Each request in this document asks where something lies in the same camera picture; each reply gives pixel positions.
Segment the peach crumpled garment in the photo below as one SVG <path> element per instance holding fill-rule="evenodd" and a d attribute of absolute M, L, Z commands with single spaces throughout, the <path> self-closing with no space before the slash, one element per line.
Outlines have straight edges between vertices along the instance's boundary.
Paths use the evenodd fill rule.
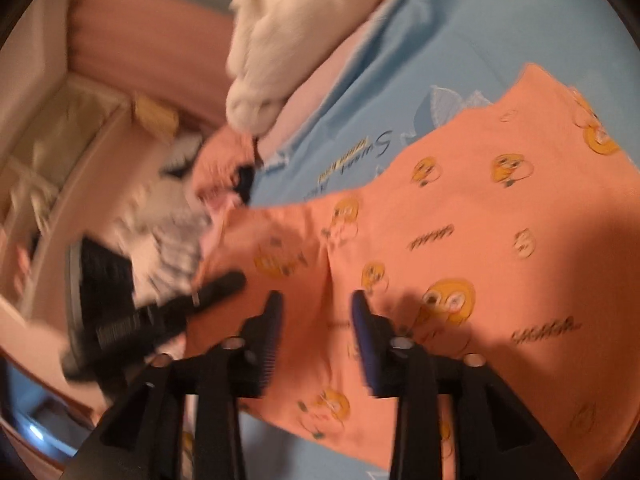
<path fill-rule="evenodd" d="M 232 192 L 232 167 L 235 162 L 251 159 L 256 152 L 250 134 L 239 133 L 224 126 L 209 136 L 195 159 L 191 183 L 201 200 L 212 200 Z"/>

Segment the plaid grey white fabric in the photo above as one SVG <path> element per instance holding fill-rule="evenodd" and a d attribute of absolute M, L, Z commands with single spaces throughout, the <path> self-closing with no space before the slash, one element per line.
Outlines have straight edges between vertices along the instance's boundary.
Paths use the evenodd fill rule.
<path fill-rule="evenodd" d="M 167 157 L 140 185 L 114 221 L 119 251 L 131 260 L 134 300 L 162 301 L 191 290 L 201 260 L 200 237 L 209 214 L 191 188 L 191 170 L 204 144 L 188 131 L 171 144 Z"/>

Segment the peach cartoon print garment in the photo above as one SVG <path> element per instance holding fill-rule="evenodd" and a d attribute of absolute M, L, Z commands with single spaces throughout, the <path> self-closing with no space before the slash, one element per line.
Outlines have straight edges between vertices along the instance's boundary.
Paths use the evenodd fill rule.
<path fill-rule="evenodd" d="M 525 66 L 361 188 L 230 212 L 196 277 L 241 295 L 186 329 L 197 356 L 284 297 L 276 369 L 248 410 L 387 467 L 395 404 L 370 396 L 350 297 L 433 353 L 479 353 L 578 476 L 605 474 L 639 420 L 639 173 L 588 102 Z"/>

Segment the dark navy garment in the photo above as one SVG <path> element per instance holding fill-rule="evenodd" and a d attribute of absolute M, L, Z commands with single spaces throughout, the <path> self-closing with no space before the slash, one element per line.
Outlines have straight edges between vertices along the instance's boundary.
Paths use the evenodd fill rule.
<path fill-rule="evenodd" d="M 232 167 L 232 191 L 239 195 L 241 202 L 247 205 L 250 202 L 252 188 L 258 170 L 262 168 L 262 158 L 257 152 L 251 159 L 235 162 Z"/>

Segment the white shelf cabinet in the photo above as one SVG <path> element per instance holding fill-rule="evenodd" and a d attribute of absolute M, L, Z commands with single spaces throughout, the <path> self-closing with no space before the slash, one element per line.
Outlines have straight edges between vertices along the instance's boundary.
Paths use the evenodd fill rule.
<path fill-rule="evenodd" d="M 80 170 L 130 114 L 126 94 L 69 74 L 1 157 L 1 298 L 19 318 L 34 315 L 44 254 Z"/>

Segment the blue floral bed sheet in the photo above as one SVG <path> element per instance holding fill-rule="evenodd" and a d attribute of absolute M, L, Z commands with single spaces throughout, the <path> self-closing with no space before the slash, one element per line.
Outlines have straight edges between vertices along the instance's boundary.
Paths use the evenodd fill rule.
<path fill-rule="evenodd" d="M 529 64 L 577 90 L 639 172 L 639 51 L 605 0 L 393 0 L 302 131 L 270 157 L 253 205 L 370 183 L 457 114 L 497 103 Z M 639 421 L 598 479 L 638 474 Z"/>

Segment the pink curtain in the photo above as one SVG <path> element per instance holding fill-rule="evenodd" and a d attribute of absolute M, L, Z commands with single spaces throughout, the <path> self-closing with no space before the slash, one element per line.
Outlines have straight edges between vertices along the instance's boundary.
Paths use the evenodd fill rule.
<path fill-rule="evenodd" d="M 67 30 L 73 72 L 226 121 L 229 15 L 190 0 L 70 0 Z"/>

